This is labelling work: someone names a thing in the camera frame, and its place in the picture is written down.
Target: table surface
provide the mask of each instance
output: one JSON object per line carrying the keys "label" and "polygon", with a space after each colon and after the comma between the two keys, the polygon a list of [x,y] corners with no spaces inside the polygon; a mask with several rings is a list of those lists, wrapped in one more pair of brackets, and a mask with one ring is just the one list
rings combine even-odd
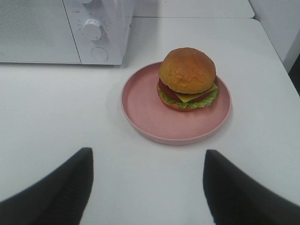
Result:
{"label": "table surface", "polygon": [[254,18],[248,0],[136,0],[137,17]]}
{"label": "table surface", "polygon": [[[184,46],[213,59],[232,111],[201,142],[159,144],[128,123],[120,93],[136,70]],[[300,98],[256,20],[134,18],[121,66],[0,70],[0,201],[92,147],[94,184],[82,225],[213,224],[202,188],[207,149],[300,205]]]}

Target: microwave knob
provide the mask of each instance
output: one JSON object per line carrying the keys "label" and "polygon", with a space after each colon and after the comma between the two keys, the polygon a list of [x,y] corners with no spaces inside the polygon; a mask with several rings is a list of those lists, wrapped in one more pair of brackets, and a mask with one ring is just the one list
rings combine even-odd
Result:
{"label": "microwave knob", "polygon": [[95,19],[88,19],[83,27],[83,33],[88,40],[97,41],[101,38],[101,23]]}

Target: microwave door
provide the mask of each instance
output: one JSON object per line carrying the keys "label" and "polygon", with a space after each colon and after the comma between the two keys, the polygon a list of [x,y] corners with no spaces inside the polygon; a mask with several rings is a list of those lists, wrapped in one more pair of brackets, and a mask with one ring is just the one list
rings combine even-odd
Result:
{"label": "microwave door", "polygon": [[62,0],[0,0],[0,61],[81,63]]}

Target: microwave control panel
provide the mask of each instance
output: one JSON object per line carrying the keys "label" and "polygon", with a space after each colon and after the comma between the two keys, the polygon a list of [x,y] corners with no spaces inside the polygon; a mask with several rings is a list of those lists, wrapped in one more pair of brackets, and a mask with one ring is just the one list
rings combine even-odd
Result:
{"label": "microwave control panel", "polygon": [[123,55],[113,1],[107,5],[102,0],[63,2],[81,63],[121,64]]}

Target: microwave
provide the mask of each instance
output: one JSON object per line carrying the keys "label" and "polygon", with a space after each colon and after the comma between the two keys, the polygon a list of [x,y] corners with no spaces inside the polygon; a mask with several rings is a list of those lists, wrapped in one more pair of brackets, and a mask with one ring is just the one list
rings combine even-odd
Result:
{"label": "microwave", "polygon": [[120,65],[134,0],[0,0],[0,62]]}

